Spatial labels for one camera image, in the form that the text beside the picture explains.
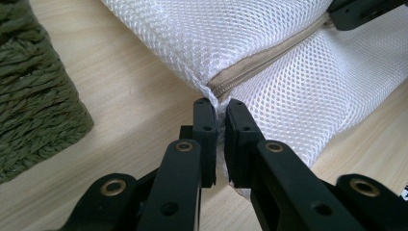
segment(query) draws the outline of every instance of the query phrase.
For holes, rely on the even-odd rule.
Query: braided rope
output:
[[[80,140],[93,121],[28,0],[0,2],[0,183]]]

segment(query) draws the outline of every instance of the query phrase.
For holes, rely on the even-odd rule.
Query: zipper teeth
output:
[[[288,53],[291,49],[293,49],[295,46],[297,46],[300,42],[305,40],[307,37],[312,35],[320,26],[322,26],[324,23],[328,21],[329,17],[327,13],[325,13],[323,16],[321,16],[318,20],[316,20],[312,25],[307,27],[306,29],[302,30],[301,32],[297,33],[296,35],[284,40],[283,42],[270,47],[267,50],[258,52],[252,56],[249,56],[247,58],[244,58],[243,60],[237,62],[236,64],[228,67],[227,69],[222,70],[216,77],[214,77],[208,84],[207,86],[210,87],[212,92],[217,98],[221,98],[223,94],[227,93],[230,91],[232,88],[236,87],[237,85],[249,80],[250,78],[254,77],[256,74],[262,72],[265,70],[267,67],[269,67],[271,64],[276,62],[279,58],[284,56],[286,53]],[[246,68],[244,71],[240,71],[238,68],[239,73],[234,73],[234,70],[231,70],[233,73],[230,74],[230,76],[225,76],[225,72],[230,70],[230,68],[236,67],[236,65],[239,65],[240,62],[245,61],[247,59],[257,59],[257,55],[262,56],[263,54],[268,54],[269,52],[272,52],[272,54],[269,54],[268,58],[261,57],[261,60],[258,61],[256,60],[253,66],[250,66]],[[225,79],[222,81],[220,84],[217,84],[219,81],[218,79]]]

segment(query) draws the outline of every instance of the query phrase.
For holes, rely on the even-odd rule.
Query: wooden table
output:
[[[61,227],[101,176],[156,168],[198,93],[178,80],[99,0],[32,0],[95,126],[80,142],[0,186],[0,229]],[[363,123],[333,139],[312,170],[331,183],[372,177],[395,193],[408,181],[408,82]],[[218,173],[203,190],[201,230],[260,230],[251,204]]]

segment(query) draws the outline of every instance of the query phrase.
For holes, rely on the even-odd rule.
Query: white mesh bag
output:
[[[340,32],[329,0],[103,1],[220,121],[231,97],[243,101],[308,166],[408,76],[404,6]]]

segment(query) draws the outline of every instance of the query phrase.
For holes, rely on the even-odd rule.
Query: beige zipper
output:
[[[221,70],[219,74],[208,82],[207,87],[212,90],[218,99],[223,98],[231,89],[259,74],[300,42],[312,35],[318,28],[326,23],[328,19],[328,14],[325,13],[312,25],[296,35]]]

